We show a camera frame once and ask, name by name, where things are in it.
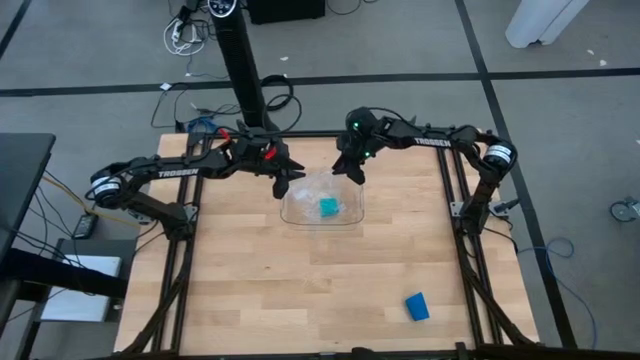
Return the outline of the black tower fan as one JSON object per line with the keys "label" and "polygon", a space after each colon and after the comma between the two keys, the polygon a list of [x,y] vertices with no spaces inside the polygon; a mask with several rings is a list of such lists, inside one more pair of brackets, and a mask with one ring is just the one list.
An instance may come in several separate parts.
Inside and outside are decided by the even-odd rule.
{"label": "black tower fan", "polygon": [[206,0],[245,123],[276,131],[270,120],[239,0]]}

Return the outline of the teal small block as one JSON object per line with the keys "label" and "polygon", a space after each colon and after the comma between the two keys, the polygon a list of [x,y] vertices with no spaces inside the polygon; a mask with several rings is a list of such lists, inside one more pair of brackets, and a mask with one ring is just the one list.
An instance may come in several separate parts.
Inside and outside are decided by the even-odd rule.
{"label": "teal small block", "polygon": [[322,218],[336,216],[341,212],[341,204],[334,197],[319,200],[320,216]]}

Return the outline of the white power strip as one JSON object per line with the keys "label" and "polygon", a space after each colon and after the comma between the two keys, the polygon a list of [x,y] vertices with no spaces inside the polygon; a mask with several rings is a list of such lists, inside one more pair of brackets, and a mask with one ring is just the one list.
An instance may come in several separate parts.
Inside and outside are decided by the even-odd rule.
{"label": "white power strip", "polygon": [[168,29],[171,31],[169,38],[173,46],[177,47],[179,44],[182,44],[184,42],[184,40],[182,39],[184,27],[184,22],[180,19],[174,18],[170,22],[168,26]]}

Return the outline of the clear plastic bin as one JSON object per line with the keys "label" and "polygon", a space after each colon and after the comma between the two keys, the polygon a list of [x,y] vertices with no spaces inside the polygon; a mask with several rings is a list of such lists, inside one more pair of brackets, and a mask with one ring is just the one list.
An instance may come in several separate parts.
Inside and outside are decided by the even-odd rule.
{"label": "clear plastic bin", "polygon": [[351,198],[347,206],[347,212],[343,217],[340,217],[339,221],[333,220],[333,221],[323,222],[321,224],[304,225],[304,224],[297,224],[288,220],[286,211],[287,211],[287,193],[289,192],[289,190],[281,202],[281,207],[280,207],[281,220],[296,230],[340,231],[340,230],[354,229],[365,217],[364,187],[362,185],[358,185],[354,183],[345,175],[335,175],[335,176],[342,177],[352,189]]}

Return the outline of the blue block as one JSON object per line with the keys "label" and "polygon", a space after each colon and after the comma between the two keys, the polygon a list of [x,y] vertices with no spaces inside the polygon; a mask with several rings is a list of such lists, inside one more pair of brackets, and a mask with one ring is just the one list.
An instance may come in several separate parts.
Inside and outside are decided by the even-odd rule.
{"label": "blue block", "polygon": [[415,293],[405,299],[405,306],[412,321],[418,322],[430,318],[426,299],[422,292]]}

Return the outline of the white box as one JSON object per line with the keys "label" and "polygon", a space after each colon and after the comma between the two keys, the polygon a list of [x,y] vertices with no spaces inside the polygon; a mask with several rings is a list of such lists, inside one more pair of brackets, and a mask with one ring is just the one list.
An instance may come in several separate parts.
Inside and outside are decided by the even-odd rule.
{"label": "white box", "polygon": [[[69,256],[73,266],[83,265],[105,275],[120,273],[122,259],[113,256],[79,255]],[[41,321],[104,322],[109,311],[110,300],[103,295],[87,295],[81,291],[53,287],[52,294],[41,312]]]}

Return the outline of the black power adapter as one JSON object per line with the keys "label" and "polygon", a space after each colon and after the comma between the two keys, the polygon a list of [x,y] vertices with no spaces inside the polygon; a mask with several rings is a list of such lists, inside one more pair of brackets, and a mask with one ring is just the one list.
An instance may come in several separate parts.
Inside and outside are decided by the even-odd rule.
{"label": "black power adapter", "polygon": [[95,230],[96,224],[98,222],[98,216],[92,213],[83,214],[71,235],[71,238],[74,240],[85,240],[89,239]]}

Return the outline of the black box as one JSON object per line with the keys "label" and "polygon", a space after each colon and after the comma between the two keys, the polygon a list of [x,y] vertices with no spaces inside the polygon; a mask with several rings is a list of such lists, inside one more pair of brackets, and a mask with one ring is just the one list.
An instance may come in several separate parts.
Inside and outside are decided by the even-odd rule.
{"label": "black box", "polygon": [[326,0],[246,0],[251,22],[256,25],[325,16]]}

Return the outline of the grey caster wheel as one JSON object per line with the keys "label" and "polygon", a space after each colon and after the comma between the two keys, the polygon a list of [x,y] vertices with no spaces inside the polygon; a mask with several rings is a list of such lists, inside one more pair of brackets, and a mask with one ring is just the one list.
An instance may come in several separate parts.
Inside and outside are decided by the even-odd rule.
{"label": "grey caster wheel", "polygon": [[612,203],[609,207],[610,215],[620,223],[640,220],[640,200],[626,197],[623,200]]}

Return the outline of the black desk crossbar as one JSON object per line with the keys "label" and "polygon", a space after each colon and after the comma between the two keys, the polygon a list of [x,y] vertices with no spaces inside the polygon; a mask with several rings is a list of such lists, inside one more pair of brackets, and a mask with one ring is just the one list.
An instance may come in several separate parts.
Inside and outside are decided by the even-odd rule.
{"label": "black desk crossbar", "polygon": [[112,298],[124,298],[127,282],[96,270],[76,267],[16,248],[0,261],[0,275]]}

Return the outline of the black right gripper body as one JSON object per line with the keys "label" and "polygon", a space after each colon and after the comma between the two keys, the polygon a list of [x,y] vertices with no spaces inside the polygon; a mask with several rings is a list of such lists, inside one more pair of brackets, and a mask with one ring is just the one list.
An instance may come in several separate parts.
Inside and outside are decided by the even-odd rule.
{"label": "black right gripper body", "polygon": [[370,108],[360,107],[351,111],[345,124],[346,130],[336,140],[340,160],[365,161],[385,147],[386,120],[377,118]]}

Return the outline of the clear plastic zip bag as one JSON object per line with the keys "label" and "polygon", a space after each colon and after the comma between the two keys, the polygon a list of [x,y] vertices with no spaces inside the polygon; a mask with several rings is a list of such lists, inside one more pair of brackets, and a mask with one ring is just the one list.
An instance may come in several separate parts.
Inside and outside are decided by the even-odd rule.
{"label": "clear plastic zip bag", "polygon": [[[296,180],[287,193],[287,219],[297,224],[321,224],[339,221],[347,212],[352,189],[346,181],[329,171],[315,172]],[[341,204],[341,212],[332,217],[320,216],[319,200],[334,197]]]}

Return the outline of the grey side table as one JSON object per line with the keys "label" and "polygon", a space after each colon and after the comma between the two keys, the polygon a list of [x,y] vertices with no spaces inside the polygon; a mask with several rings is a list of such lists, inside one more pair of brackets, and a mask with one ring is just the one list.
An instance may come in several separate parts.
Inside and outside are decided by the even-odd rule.
{"label": "grey side table", "polygon": [[[62,240],[66,261],[128,280],[135,242],[132,240]],[[60,287],[36,308],[30,324],[28,360],[84,360],[111,355],[124,301],[86,295]]]}

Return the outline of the black desk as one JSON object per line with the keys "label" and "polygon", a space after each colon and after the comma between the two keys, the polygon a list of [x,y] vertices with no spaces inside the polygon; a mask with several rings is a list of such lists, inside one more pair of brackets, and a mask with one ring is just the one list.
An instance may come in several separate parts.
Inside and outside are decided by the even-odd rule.
{"label": "black desk", "polygon": [[55,140],[50,133],[0,133],[0,262],[13,245]]}

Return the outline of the black aluminium table frame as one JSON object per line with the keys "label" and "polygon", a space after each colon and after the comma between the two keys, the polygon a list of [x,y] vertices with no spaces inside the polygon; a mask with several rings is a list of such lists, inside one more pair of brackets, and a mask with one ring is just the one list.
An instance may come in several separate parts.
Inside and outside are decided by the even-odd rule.
{"label": "black aluminium table frame", "polygon": [[[169,141],[183,141],[183,154],[198,155],[203,150],[202,143],[194,135],[169,136]],[[309,146],[308,156],[327,155],[334,149],[337,131],[299,131],[278,135],[290,148]],[[185,245],[183,263],[178,271],[168,269],[163,277],[163,289],[158,304],[144,328],[131,343],[112,355],[97,360],[245,360],[245,359],[300,359],[300,360],[640,360],[640,353],[585,350],[577,348],[546,347],[527,338],[512,322],[489,293],[486,277],[478,276],[469,265],[464,254],[458,254],[456,265],[459,284],[465,294],[468,313],[468,327],[474,346],[467,347],[458,342],[452,349],[419,351],[374,351],[367,347],[343,349],[342,342],[333,351],[320,352],[313,348],[308,352],[294,353],[285,340],[279,343],[285,347],[282,352],[270,351],[264,344],[258,344],[251,351],[247,334],[235,337],[234,348],[228,351],[206,350],[201,355],[185,355],[181,351],[184,340],[184,321],[191,296],[190,284],[193,274],[195,252],[204,248],[205,237],[197,234],[207,213],[203,205],[203,186],[206,179],[201,177],[153,180],[140,191],[163,203],[179,203],[189,214],[195,216],[194,235],[187,241],[170,241],[167,253],[173,255],[179,243]]]}

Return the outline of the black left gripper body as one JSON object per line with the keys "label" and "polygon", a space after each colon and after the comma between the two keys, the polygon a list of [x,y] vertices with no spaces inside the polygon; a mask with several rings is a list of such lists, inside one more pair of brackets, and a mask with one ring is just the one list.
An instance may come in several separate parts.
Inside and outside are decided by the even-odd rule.
{"label": "black left gripper body", "polygon": [[[271,147],[277,149],[277,154],[271,160],[265,160]],[[267,135],[264,129],[252,127],[238,130],[231,154],[241,171],[269,176],[284,173],[284,161],[290,158],[288,146],[279,136]]]}

